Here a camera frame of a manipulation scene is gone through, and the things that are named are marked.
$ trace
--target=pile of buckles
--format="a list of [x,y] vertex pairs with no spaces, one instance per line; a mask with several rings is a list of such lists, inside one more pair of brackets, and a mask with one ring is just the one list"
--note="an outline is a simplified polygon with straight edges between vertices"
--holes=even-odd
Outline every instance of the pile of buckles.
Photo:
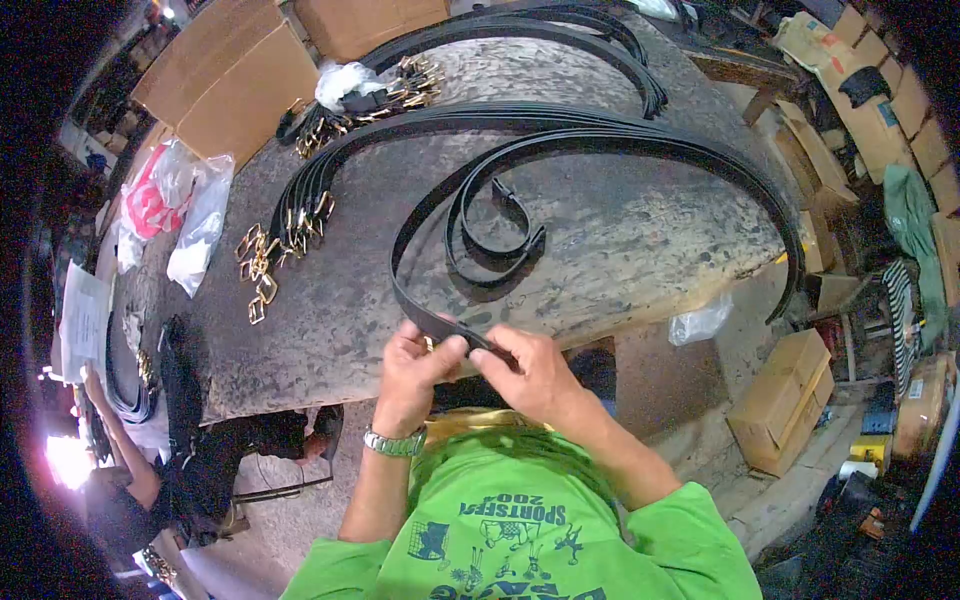
[[150,355],[143,349],[136,352],[136,372],[143,380],[143,385],[148,392],[156,385],[156,376],[150,363]]
[[300,158],[310,158],[331,139],[380,119],[430,106],[446,79],[440,65],[420,57],[404,57],[396,66],[396,79],[384,89],[361,96],[352,91],[343,97],[346,114],[334,114],[319,103],[312,107],[297,137]]
[[[330,219],[335,205],[333,195],[325,191],[312,210],[302,207],[295,214],[292,208],[288,208],[284,222],[286,243],[279,237],[270,239],[259,223],[247,230],[233,254],[240,263],[240,280],[256,283],[256,296],[247,304],[251,325],[267,318],[267,304],[276,297],[278,285],[270,275],[271,268],[274,265],[282,268],[291,254],[295,258],[303,258],[307,252],[307,242],[311,239],[323,240],[324,223]],[[280,252],[279,258],[274,261],[271,255],[277,251]]]
[[177,570],[156,552],[153,544],[148,544],[143,549],[143,562],[154,572],[154,577],[164,584],[172,586],[174,579],[177,578]]

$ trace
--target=striped fabric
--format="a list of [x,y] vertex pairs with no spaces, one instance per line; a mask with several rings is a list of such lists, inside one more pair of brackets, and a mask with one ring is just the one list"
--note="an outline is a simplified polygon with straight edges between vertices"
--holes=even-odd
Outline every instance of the striped fabric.
[[910,383],[910,372],[917,359],[920,342],[920,336],[910,332],[916,317],[911,296],[912,286],[910,276],[901,260],[897,260],[883,272],[882,280],[887,288],[887,302],[890,305],[890,315],[893,320],[890,328],[894,338],[894,378],[897,382],[897,396],[902,396]]

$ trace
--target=concrete floor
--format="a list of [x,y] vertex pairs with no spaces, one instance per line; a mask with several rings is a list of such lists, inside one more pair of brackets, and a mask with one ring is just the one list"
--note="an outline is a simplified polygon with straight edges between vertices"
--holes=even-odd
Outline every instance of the concrete floor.
[[[753,95],[742,85],[719,86],[741,110]],[[779,155],[773,143],[777,127],[768,111],[755,131],[768,142],[771,152]],[[776,340],[786,333],[763,322],[784,281],[785,266],[779,265],[760,269],[735,285],[731,289],[734,310],[713,340],[675,348],[667,341],[666,324],[647,325],[615,338],[618,420],[656,449],[683,480],[698,481],[711,489],[724,518],[740,515],[750,521],[737,523],[732,518],[732,528],[745,546],[753,544],[754,555],[760,538],[757,531],[748,531],[753,519],[743,515],[752,506],[769,509],[761,495],[771,488],[772,480],[748,473],[724,418],[732,398],[750,384]],[[347,405],[332,484],[306,490],[296,498],[247,505],[244,512],[252,525],[250,531],[185,553],[211,593],[231,599],[276,597],[312,541],[336,535],[357,476],[362,434],[372,410],[372,401]],[[303,476],[322,476],[325,469],[325,463],[317,461],[304,469]],[[817,472],[828,472],[828,468]],[[300,477],[300,469],[288,461],[249,456],[240,467],[236,489],[250,492],[279,487],[299,482]],[[798,477],[800,486],[810,487],[804,474]],[[772,489],[796,497],[791,488],[783,488]],[[805,508],[796,501],[790,506]],[[762,537],[764,544],[768,537]]]

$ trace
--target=paper sheet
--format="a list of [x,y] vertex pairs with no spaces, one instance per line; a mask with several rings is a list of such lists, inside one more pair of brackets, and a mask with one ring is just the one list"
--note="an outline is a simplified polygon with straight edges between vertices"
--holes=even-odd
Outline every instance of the paper sheet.
[[107,324],[110,288],[73,262],[66,273],[63,317],[60,320],[60,355],[63,381],[80,383],[80,367],[92,360],[104,372],[107,362]]

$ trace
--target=green t-shirt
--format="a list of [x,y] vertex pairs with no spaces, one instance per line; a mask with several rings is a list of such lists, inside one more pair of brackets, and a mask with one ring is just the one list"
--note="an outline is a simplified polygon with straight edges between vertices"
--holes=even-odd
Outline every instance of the green t-shirt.
[[583,450],[500,428],[431,448],[396,541],[316,540],[282,598],[760,598],[709,493],[688,483],[630,513]]

